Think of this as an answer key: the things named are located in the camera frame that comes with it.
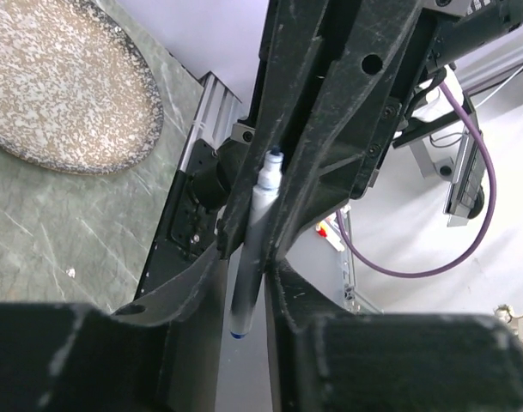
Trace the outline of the white marker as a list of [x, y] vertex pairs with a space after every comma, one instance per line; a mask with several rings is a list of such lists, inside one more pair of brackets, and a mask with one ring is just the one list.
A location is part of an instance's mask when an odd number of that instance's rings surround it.
[[252, 188], [246, 234], [230, 307], [229, 330], [236, 339], [246, 336], [252, 327], [252, 316], [263, 276], [262, 240], [271, 208], [279, 196], [283, 159], [284, 155], [278, 147], [266, 152], [264, 164]]

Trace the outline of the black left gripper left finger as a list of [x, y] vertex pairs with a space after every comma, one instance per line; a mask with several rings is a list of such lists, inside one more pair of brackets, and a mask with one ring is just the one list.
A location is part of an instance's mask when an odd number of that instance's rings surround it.
[[227, 262], [215, 244], [189, 268], [130, 304], [113, 316], [127, 324], [160, 326], [185, 322], [197, 314], [207, 322], [222, 324]]

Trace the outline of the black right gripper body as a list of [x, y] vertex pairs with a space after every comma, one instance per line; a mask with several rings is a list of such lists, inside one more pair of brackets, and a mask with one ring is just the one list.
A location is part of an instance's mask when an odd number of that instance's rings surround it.
[[[325, 18], [324, 46], [320, 74], [323, 81], [326, 68], [338, 55], [340, 43], [346, 40], [343, 29], [348, 24], [346, 14], [352, 11], [350, 1], [328, 1], [330, 11]], [[359, 167], [350, 198], [364, 195], [374, 175], [381, 168], [386, 153], [395, 143], [395, 133], [401, 130], [414, 130], [419, 121], [413, 112], [423, 100], [420, 87], [427, 82], [435, 87], [447, 75], [446, 67], [469, 52], [513, 32], [523, 24], [522, 1], [490, 1], [479, 6], [472, 1], [463, 3], [463, 15], [450, 12], [447, 1], [419, 1], [422, 12], [417, 21], [398, 73], [392, 83], [390, 93], [380, 114], [368, 148], [368, 155]], [[262, 89], [264, 71], [259, 68], [252, 108], [255, 127], [258, 116], [258, 101]], [[292, 154], [284, 154], [286, 172]]]

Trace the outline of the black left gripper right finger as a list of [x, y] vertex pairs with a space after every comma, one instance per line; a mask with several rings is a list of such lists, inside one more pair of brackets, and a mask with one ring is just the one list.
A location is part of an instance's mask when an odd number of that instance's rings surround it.
[[267, 299], [271, 339], [338, 339], [355, 330], [353, 315], [324, 296], [287, 260], [269, 267]]

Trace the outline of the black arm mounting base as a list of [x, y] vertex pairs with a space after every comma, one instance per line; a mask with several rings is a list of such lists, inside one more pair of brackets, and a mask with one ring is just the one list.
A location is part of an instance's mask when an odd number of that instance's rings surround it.
[[173, 178], [134, 298], [160, 287], [200, 257], [216, 238], [217, 215], [252, 142], [254, 129], [236, 123], [223, 142], [193, 131]]

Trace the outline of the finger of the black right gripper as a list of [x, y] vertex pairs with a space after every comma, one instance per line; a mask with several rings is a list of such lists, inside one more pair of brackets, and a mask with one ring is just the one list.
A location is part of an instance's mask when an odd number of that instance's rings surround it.
[[267, 262], [350, 198], [359, 167], [422, 12], [419, 1], [350, 1], [346, 40], [300, 128], [271, 217]]
[[260, 49], [259, 68], [264, 71], [255, 133], [234, 179], [234, 186], [218, 225], [217, 247], [228, 258], [241, 244], [252, 197], [265, 152], [282, 145], [295, 151], [293, 136], [307, 121], [321, 80], [328, 1], [271, 1]]

